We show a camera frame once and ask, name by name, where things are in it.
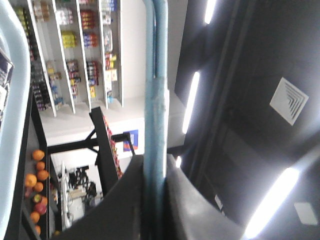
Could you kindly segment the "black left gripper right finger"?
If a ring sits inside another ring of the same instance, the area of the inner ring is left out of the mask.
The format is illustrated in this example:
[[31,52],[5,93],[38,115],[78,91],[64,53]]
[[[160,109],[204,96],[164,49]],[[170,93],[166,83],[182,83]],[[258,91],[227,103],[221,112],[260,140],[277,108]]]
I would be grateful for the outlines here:
[[243,229],[223,216],[166,155],[163,231],[165,240],[239,240]]

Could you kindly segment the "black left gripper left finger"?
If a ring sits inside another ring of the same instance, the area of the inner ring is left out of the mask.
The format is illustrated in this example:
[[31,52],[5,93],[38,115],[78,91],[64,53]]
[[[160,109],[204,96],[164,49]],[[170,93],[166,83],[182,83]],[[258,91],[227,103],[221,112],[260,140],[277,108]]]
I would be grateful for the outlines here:
[[83,218],[53,240],[140,240],[143,206],[143,155],[132,157],[126,171]]

